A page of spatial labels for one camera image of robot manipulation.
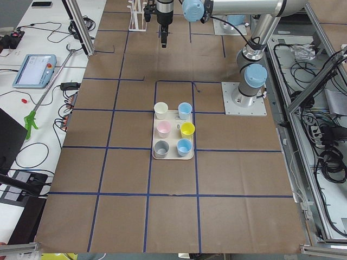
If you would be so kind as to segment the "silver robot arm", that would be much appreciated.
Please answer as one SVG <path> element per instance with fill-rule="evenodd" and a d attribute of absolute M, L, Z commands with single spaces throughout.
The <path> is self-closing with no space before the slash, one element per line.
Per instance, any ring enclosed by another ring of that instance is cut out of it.
<path fill-rule="evenodd" d="M 281 17 L 295 14 L 306 1 L 183 1 L 182 12 L 189 22 L 217 19 L 219 15 L 259 15 L 260 18 L 245 46 L 237 55 L 241 81 L 232 93 L 232 101 L 240 107 L 255 103 L 257 93 L 264 86 L 267 70 L 259 63 L 266 44 Z"/>

